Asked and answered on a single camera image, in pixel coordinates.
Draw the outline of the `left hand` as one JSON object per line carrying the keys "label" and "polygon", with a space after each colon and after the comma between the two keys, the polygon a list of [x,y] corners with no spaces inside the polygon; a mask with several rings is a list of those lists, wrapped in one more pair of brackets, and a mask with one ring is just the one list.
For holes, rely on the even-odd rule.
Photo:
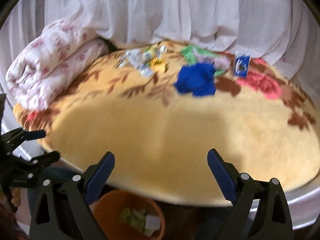
{"label": "left hand", "polygon": [[[19,207],[21,205],[21,189],[12,188],[11,194],[12,194],[11,203],[14,205],[14,207]],[[0,200],[1,200],[1,204],[7,201],[7,197],[2,190],[0,190]]]}

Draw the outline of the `pink sleeve left forearm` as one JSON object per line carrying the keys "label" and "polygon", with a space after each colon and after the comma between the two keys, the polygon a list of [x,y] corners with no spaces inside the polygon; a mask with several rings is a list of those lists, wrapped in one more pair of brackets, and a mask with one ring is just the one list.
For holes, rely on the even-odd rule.
{"label": "pink sleeve left forearm", "polygon": [[8,212],[1,204],[1,239],[25,240],[29,239],[26,233],[17,224],[15,216]]}

